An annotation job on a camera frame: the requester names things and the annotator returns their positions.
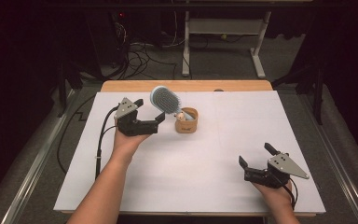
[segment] brown container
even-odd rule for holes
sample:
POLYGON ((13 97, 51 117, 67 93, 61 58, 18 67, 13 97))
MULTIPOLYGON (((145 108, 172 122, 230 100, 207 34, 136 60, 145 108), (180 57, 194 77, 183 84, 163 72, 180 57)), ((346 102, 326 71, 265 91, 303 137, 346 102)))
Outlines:
POLYGON ((194 133, 197 130, 197 123, 199 121, 199 112, 191 107, 182 108, 194 120, 177 120, 175 122, 175 129, 179 133, 194 133))

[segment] triangular metal bracket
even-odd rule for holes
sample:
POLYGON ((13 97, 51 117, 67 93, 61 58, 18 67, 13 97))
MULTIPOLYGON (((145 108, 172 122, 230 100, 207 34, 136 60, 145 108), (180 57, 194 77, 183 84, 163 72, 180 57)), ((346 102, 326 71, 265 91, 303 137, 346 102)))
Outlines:
POLYGON ((296 175, 304 179, 310 178, 287 154, 280 153, 269 159, 268 163, 282 173, 296 175))
POLYGON ((122 118, 136 109, 138 109, 138 105, 131 102, 127 97, 124 97, 121 101, 121 104, 118 106, 115 119, 122 118))

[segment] person's right arm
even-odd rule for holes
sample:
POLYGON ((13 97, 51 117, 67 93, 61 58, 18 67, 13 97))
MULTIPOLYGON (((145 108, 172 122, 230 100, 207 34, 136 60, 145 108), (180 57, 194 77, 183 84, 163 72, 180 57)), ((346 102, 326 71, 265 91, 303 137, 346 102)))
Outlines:
MULTIPOLYGON (((291 197, 284 188, 271 189, 256 183, 253 185, 261 192, 264 201, 269 207, 272 216, 277 224, 298 224, 299 221, 295 216, 292 208, 291 197)), ((289 181, 287 188, 292 189, 289 181)))

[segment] hairbrush head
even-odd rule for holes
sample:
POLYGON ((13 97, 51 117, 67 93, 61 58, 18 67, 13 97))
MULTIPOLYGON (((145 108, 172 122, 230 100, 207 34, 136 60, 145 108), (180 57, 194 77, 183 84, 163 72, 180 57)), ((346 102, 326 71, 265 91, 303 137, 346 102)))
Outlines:
POLYGON ((157 86, 152 90, 150 102, 166 114, 181 112, 179 97, 165 86, 157 86))

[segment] person's arm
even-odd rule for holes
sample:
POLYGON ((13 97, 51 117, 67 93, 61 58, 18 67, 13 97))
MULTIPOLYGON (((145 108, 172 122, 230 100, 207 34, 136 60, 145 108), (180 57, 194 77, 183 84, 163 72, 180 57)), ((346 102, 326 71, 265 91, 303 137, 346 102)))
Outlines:
MULTIPOLYGON (((277 224, 299 223, 292 208, 292 199, 284 188, 271 189, 256 183, 253 184, 263 195, 264 201, 269 207, 277 224)), ((292 189, 290 181, 287 183, 286 187, 292 189)))
POLYGON ((150 135, 128 137, 116 130, 112 156, 89 193, 68 220, 70 223, 116 223, 127 169, 138 146, 150 135))

